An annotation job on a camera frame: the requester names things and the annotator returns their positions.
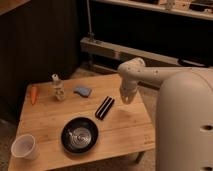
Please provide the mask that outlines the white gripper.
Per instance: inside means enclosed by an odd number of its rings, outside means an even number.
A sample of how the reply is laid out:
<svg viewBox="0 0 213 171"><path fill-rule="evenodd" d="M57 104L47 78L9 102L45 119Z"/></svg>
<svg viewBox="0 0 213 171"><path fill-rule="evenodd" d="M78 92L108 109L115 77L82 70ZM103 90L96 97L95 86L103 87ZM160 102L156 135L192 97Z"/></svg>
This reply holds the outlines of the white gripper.
<svg viewBox="0 0 213 171"><path fill-rule="evenodd" d="M137 82L123 79L120 86L120 96L125 104L130 104L137 92Z"/></svg>

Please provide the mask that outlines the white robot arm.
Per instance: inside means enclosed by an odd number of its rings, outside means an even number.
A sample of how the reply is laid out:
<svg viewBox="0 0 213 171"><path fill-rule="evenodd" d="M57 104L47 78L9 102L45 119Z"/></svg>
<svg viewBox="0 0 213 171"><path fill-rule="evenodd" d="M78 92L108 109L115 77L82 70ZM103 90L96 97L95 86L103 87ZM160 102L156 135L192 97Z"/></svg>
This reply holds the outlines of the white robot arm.
<svg viewBox="0 0 213 171"><path fill-rule="evenodd" d="M133 100L140 82L159 88L156 171L213 171L213 69L148 67L134 58L117 72L125 103Z"/></svg>

